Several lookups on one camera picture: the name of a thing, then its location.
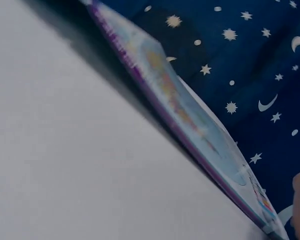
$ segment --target white surface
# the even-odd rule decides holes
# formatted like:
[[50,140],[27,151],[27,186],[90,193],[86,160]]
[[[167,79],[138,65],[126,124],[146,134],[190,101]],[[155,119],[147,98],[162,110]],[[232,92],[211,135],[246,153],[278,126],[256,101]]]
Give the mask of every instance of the white surface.
[[0,240],[263,239],[120,85],[0,0]]

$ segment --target white star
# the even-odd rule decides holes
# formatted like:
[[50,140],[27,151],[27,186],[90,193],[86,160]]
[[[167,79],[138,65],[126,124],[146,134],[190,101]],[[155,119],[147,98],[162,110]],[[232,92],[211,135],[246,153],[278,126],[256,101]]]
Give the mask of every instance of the white star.
[[292,70],[293,71],[297,71],[299,69],[299,66],[298,65],[294,65],[293,67],[292,67]]
[[281,113],[277,112],[275,115],[272,115],[271,121],[273,121],[273,123],[275,123],[277,120],[280,120],[281,115],[282,115]]
[[236,34],[236,31],[231,30],[231,28],[223,30],[222,35],[224,36],[224,39],[227,39],[229,41],[236,40],[236,37],[238,36]]
[[295,1],[290,1],[289,4],[293,9],[297,8],[297,4],[295,3]]
[[182,20],[180,20],[179,16],[172,15],[172,16],[168,16],[165,22],[166,24],[168,24],[169,27],[176,28],[180,26]]
[[283,78],[284,78],[284,76],[281,75],[280,73],[279,73],[278,75],[275,75],[275,80],[280,81],[280,80],[282,80]]
[[269,36],[271,36],[269,29],[263,28],[263,30],[261,32],[262,32],[262,36],[265,36],[267,38],[269,38]]
[[250,161],[249,163],[252,163],[252,162],[253,162],[254,164],[256,164],[258,160],[262,159],[262,157],[260,157],[261,154],[262,154],[262,153],[260,153],[260,154],[257,154],[257,153],[256,153],[253,157],[250,158],[251,161]]
[[241,12],[241,17],[244,18],[244,20],[248,21],[249,19],[252,19],[252,14],[250,14],[248,11]]
[[235,102],[230,102],[230,103],[227,103],[226,104],[226,107],[225,107],[225,109],[227,110],[227,112],[229,113],[229,114],[233,114],[233,113],[236,113],[237,112],[237,106],[236,106],[236,103]]
[[200,72],[203,73],[203,75],[210,74],[211,67],[208,67],[208,64],[205,66],[201,66]]

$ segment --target white dot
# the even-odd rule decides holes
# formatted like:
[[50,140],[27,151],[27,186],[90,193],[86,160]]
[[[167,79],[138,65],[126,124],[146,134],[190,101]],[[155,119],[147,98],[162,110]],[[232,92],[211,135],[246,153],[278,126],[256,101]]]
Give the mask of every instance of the white dot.
[[149,6],[147,6],[147,7],[144,9],[144,11],[145,11],[145,12],[148,12],[151,8],[152,8],[152,6],[149,5]]
[[220,6],[216,6],[216,7],[214,8],[214,10],[215,10],[216,12],[221,12],[222,8],[221,8]]
[[295,129],[295,130],[292,131],[291,135],[295,136],[295,135],[297,135],[298,132],[299,132],[298,129]]
[[201,40],[197,39],[194,41],[194,45],[199,46],[201,44]]

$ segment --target blue fabric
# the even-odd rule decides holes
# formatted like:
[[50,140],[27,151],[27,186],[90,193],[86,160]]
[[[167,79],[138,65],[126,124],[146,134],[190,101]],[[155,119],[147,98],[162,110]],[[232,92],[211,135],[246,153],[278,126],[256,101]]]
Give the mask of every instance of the blue fabric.
[[176,58],[175,71],[238,142],[276,211],[292,205],[300,172],[300,0],[103,2]]

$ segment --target colorful illustration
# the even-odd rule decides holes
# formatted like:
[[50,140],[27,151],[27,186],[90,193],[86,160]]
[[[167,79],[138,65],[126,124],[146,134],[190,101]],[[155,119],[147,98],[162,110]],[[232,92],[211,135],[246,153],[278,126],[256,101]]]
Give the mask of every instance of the colorful illustration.
[[198,163],[267,234],[287,239],[277,214],[240,150],[180,82],[160,43],[102,3],[96,3],[92,9],[104,29],[112,28],[112,35],[108,37],[115,42],[122,62],[136,83]]

